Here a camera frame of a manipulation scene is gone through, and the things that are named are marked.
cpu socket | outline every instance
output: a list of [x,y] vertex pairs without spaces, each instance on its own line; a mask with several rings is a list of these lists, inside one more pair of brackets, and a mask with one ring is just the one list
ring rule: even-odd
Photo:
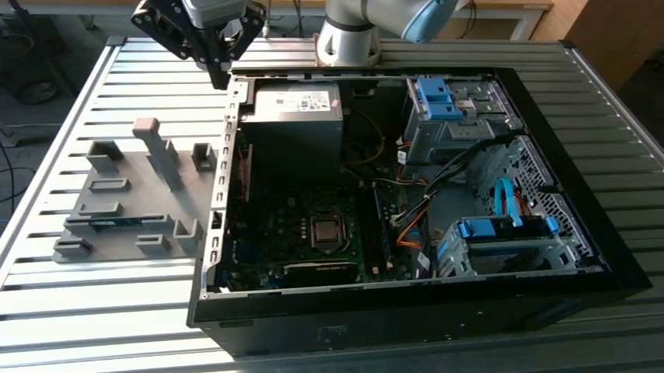
[[330,255],[343,247],[346,239],[346,228],[343,216],[337,212],[313,213],[311,223],[311,247],[321,253]]

power supply label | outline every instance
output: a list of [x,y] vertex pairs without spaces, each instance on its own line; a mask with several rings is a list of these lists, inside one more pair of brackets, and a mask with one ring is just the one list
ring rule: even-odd
[[327,91],[274,92],[275,109],[282,113],[330,111]]

metal rail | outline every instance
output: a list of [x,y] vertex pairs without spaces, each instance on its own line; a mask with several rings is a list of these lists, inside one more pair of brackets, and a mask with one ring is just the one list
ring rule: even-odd
[[[387,40],[395,66],[518,71],[556,134],[647,271],[653,289],[542,331],[286,356],[231,356],[184,325],[192,260],[56,264],[53,242],[76,202],[94,139],[127,151],[136,116],[160,118],[176,148],[214,142],[224,93],[207,73],[147,39],[107,47],[0,239],[0,368],[8,371],[222,371],[325,364],[432,371],[661,370],[664,173],[657,143],[574,50],[556,43]],[[235,68],[314,65],[311,40],[257,40]]]

open computer tower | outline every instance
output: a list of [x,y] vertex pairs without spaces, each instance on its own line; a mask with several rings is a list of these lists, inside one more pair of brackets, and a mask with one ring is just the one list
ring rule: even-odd
[[235,79],[188,310],[232,355],[540,329],[651,286],[514,70]]

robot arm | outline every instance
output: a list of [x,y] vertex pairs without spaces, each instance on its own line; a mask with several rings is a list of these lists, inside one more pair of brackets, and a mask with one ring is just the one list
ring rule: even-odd
[[327,66],[377,64],[378,28],[424,43],[444,28],[456,6],[457,0],[327,0],[318,61]]
[[[377,64],[378,28],[413,43],[429,41],[454,11],[457,0],[327,0],[317,57],[329,66]],[[186,60],[207,68],[211,84],[226,89],[230,62],[238,60],[265,24],[266,9],[248,0],[143,0],[132,23]],[[242,30],[224,35],[228,21]]]
[[[132,23],[179,58],[203,64],[215,89],[226,89],[230,62],[261,32],[265,15],[265,7],[247,0],[143,0]],[[242,29],[228,37],[224,28],[234,19]]]

